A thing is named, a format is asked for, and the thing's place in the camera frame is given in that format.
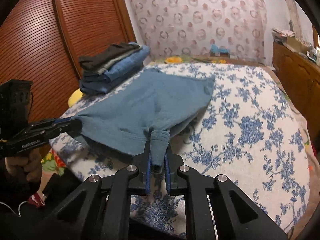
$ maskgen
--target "white cable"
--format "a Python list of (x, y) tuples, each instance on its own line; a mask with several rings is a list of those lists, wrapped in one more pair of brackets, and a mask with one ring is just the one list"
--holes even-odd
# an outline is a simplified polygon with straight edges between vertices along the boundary
[(20, 203), (20, 205), (19, 205), (19, 207), (18, 207), (19, 217), (21, 217), (21, 214), (20, 214), (20, 207), (21, 207), (21, 205), (24, 204), (24, 203), (27, 203), (27, 202), (28, 202), (28, 201), (23, 201), (23, 202)]
[(12, 209), (11, 207), (9, 207), (6, 203), (0, 202), (0, 204), (5, 205), (5, 206), (8, 207), (13, 213), (15, 213), (15, 212), (13, 211), (13, 209)]

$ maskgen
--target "blue cloth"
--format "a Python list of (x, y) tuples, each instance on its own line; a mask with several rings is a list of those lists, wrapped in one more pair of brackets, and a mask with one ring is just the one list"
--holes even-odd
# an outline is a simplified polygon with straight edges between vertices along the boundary
[(227, 53), (227, 54), (230, 56), (230, 49), (218, 48), (218, 46), (215, 45), (215, 44), (212, 44), (212, 45), (211, 45), (210, 52), (212, 52), (212, 53), (216, 53), (216, 52), (219, 52), (219, 53)]
[(143, 67), (143, 61), (149, 54), (150, 48), (143, 45), (141, 50), (117, 62), (102, 75), (84, 71), (83, 78), (80, 80), (81, 92), (88, 95), (107, 94), (114, 87), (140, 70)]
[(170, 137), (207, 107), (213, 84), (213, 79), (147, 69), (124, 91), (77, 113), (82, 131), (69, 135), (86, 145), (93, 140), (129, 155), (143, 153), (150, 139), (151, 163), (162, 166)]

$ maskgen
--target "bottle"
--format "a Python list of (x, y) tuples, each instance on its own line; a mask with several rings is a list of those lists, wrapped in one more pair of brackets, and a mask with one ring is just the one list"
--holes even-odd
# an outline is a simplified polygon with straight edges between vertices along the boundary
[(316, 60), (316, 57), (317, 57), (317, 50), (316, 49), (313, 49), (312, 50), (312, 56), (311, 56), (314, 60)]
[(320, 50), (317, 50), (317, 65), (320, 66)]

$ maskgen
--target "blue floral pattern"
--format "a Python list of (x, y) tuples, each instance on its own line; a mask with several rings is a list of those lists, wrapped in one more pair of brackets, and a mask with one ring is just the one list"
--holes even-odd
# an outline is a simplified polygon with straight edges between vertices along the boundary
[[(306, 210), (309, 172), (302, 136), (289, 105), (261, 68), (224, 64), (160, 64), (167, 74), (214, 76), (207, 110), (171, 139), (186, 165), (215, 177), (226, 174), (283, 230), (288, 232)], [(65, 112), (72, 116), (124, 90), (139, 73), (108, 95), (83, 98)], [(88, 149), (67, 134), (51, 141), (53, 149), (80, 180), (109, 176), (127, 164), (105, 148)], [(132, 218), (161, 231), (186, 236), (183, 197), (170, 197), (163, 176), (153, 178), (152, 193), (133, 196)]]

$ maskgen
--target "wooden wardrobe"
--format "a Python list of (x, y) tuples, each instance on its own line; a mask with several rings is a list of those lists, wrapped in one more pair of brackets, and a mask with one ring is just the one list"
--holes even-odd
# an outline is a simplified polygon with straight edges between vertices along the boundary
[(33, 81), (30, 122), (68, 109), (81, 78), (79, 56), (135, 41), (124, 0), (19, 0), (13, 6), (0, 27), (0, 84)]

